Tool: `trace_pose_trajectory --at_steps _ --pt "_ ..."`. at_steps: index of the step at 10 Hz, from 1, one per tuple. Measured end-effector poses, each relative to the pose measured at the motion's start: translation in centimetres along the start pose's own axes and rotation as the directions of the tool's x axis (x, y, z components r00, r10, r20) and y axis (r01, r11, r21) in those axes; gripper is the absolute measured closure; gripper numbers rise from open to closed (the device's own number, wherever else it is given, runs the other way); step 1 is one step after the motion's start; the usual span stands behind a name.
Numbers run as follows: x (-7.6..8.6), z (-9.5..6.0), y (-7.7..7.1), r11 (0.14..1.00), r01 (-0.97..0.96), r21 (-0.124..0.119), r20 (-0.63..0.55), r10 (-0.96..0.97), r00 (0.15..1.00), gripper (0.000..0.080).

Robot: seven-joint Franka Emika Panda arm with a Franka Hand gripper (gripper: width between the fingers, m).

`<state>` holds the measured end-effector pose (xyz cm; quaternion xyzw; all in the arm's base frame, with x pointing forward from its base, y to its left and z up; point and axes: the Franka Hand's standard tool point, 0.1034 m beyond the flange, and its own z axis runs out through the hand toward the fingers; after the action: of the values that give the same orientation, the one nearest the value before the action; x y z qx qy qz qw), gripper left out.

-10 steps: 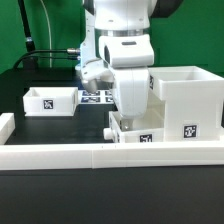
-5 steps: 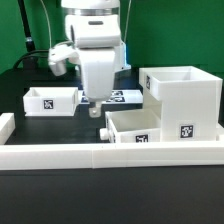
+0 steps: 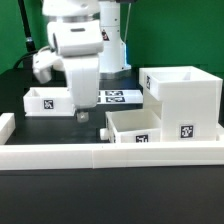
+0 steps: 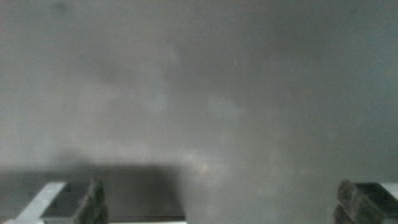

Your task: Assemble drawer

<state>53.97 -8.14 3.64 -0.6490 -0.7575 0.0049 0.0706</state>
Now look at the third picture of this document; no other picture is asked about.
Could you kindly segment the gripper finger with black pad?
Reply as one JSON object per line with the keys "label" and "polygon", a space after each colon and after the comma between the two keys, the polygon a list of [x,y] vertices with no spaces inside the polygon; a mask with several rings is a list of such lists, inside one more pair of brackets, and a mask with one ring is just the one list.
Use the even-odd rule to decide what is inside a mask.
{"label": "gripper finger with black pad", "polygon": [[89,121],[89,111],[87,109],[77,109],[76,119],[79,123],[84,123]]}

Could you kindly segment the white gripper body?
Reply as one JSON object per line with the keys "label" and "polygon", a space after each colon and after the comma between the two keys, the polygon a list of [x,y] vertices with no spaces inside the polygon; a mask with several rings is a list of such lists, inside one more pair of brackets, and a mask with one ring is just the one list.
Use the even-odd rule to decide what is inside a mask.
{"label": "white gripper body", "polygon": [[63,71],[76,109],[95,107],[99,91],[99,53],[103,39],[99,21],[49,22],[49,50],[33,56],[33,72],[41,83],[51,80],[50,68]]}

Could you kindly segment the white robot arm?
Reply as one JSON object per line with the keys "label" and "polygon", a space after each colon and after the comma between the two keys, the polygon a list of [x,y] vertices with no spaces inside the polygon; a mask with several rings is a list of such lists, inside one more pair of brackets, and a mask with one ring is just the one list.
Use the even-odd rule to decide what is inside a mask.
{"label": "white robot arm", "polygon": [[76,115],[88,118],[97,105],[101,72],[125,68],[125,52],[117,29],[109,46],[105,26],[94,16],[115,0],[44,0],[48,45],[33,56],[33,72],[40,83],[51,80],[53,69],[64,73],[67,90],[46,93],[36,105],[36,115]]}

